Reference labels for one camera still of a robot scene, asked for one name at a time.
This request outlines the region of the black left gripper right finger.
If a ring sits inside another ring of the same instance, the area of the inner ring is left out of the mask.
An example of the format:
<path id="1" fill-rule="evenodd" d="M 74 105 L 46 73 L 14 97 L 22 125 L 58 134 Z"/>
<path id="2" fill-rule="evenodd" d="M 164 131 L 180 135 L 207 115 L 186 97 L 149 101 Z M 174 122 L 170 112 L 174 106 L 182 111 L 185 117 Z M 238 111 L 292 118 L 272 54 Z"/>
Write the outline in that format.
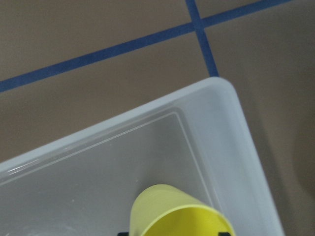
<path id="1" fill-rule="evenodd" d="M 230 232 L 218 232 L 218 236 L 231 236 Z"/>

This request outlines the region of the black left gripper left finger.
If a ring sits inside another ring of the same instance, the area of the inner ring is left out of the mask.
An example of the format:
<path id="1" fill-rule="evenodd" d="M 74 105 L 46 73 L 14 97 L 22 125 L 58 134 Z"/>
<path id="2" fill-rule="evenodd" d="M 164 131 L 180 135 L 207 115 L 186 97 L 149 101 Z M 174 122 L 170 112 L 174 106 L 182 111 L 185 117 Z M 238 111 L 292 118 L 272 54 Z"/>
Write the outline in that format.
<path id="1" fill-rule="evenodd" d="M 120 232 L 117 236 L 129 236 L 129 232 Z"/>

